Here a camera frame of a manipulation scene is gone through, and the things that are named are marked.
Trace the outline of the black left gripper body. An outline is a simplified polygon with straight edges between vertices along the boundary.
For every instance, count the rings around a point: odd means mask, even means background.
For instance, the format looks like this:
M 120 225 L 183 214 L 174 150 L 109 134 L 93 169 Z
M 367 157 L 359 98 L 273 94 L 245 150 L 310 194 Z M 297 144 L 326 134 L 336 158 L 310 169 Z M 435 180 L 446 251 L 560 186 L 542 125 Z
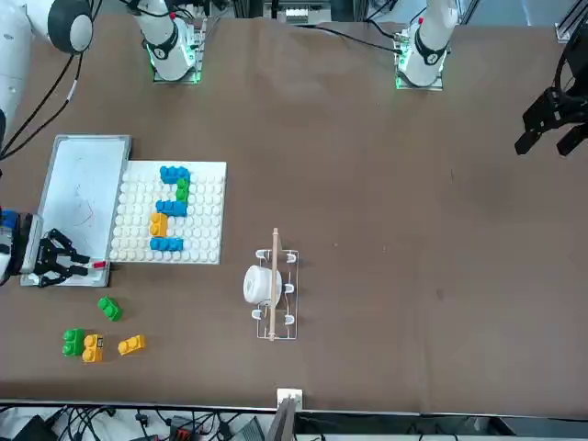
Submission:
M 572 85 L 561 85 L 561 74 L 569 67 Z M 574 30 L 558 61 L 554 81 L 553 98 L 556 104 L 556 120 L 568 119 L 587 108 L 587 31 Z

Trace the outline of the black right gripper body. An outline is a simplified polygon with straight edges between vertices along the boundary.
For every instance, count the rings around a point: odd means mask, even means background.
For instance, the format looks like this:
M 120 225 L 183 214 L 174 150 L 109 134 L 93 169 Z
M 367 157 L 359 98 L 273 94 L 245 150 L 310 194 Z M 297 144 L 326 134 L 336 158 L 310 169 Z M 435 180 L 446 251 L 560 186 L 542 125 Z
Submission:
M 34 274 L 39 277 L 40 284 L 59 284 L 61 271 L 58 268 L 57 257 L 60 247 L 51 237 L 40 240 L 40 248 L 36 259 Z

